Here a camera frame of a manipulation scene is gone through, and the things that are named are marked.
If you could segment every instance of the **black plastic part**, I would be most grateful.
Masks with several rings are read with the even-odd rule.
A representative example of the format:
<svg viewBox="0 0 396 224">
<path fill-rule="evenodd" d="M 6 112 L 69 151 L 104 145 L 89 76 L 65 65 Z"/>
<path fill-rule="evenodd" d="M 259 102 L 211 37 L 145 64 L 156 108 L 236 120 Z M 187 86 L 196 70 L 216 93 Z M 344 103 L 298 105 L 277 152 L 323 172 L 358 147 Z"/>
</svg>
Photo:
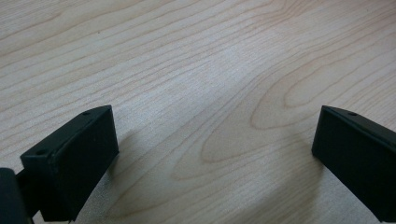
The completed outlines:
<svg viewBox="0 0 396 224">
<path fill-rule="evenodd" d="M 312 153 L 380 221 L 396 221 L 396 133 L 356 113 L 323 106 Z"/>
<path fill-rule="evenodd" d="M 30 223 L 15 174 L 8 168 L 0 168 L 0 200 L 1 223 Z"/>
<path fill-rule="evenodd" d="M 110 105 L 76 116 L 21 155 L 21 188 L 35 186 L 22 191 L 26 210 L 39 208 L 45 221 L 76 220 L 118 153 Z"/>
</svg>

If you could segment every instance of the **black plastic block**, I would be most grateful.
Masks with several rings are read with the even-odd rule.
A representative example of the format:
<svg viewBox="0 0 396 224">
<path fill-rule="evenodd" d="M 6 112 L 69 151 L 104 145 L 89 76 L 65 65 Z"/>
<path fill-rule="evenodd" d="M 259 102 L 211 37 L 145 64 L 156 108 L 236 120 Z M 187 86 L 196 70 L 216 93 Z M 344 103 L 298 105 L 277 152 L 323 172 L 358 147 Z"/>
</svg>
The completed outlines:
<svg viewBox="0 0 396 224">
<path fill-rule="evenodd" d="M 8 168 L 0 168 L 0 199 L 0 223 L 29 223 L 17 179 Z"/>
<path fill-rule="evenodd" d="M 396 133 L 356 113 L 323 106 L 312 153 L 380 221 L 396 221 Z"/>
<path fill-rule="evenodd" d="M 76 116 L 23 153 L 44 220 L 75 220 L 118 153 L 110 105 Z"/>
</svg>

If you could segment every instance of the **wood grain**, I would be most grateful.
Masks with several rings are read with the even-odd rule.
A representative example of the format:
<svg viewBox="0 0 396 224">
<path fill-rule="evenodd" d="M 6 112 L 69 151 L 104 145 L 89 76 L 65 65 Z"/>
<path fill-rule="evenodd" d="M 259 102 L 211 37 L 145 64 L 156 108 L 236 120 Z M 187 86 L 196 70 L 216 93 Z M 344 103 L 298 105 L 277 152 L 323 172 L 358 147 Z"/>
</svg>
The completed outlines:
<svg viewBox="0 0 396 224">
<path fill-rule="evenodd" d="M 395 73 L 392 0 L 1 1 L 0 165 L 111 104 L 77 223 L 378 223 L 310 148 L 322 105 L 396 130 Z"/>
</svg>

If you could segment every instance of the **light wood surface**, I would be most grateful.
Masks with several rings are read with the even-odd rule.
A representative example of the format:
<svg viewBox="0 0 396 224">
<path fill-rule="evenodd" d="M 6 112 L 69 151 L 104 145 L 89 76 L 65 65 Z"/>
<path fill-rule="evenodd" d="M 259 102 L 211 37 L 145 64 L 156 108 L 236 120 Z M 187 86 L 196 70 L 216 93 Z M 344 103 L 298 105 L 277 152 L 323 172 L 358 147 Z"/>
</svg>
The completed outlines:
<svg viewBox="0 0 396 224">
<path fill-rule="evenodd" d="M 310 149 L 322 105 L 396 130 L 395 85 L 393 0 L 0 2 L 0 166 L 113 105 L 77 223 L 378 223 Z"/>
</svg>

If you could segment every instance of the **screw hole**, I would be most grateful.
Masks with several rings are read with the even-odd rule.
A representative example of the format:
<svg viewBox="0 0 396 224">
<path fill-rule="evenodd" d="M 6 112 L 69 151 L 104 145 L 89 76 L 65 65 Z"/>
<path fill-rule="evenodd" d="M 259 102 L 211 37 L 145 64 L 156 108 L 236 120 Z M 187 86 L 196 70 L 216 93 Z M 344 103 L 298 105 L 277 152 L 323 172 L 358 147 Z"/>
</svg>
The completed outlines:
<svg viewBox="0 0 396 224">
<path fill-rule="evenodd" d="M 41 155 L 44 155 L 44 154 L 46 154 L 47 153 L 47 150 L 46 149 L 40 149 L 40 150 L 38 150 L 35 154 L 37 155 L 37 156 L 41 156 Z"/>
</svg>

